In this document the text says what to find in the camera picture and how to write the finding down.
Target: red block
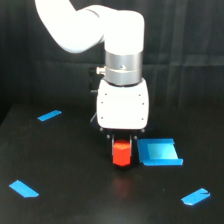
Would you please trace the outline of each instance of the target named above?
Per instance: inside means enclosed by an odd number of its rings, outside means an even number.
[[[119,166],[130,165],[131,144],[125,140],[117,140],[113,145],[113,163]]]

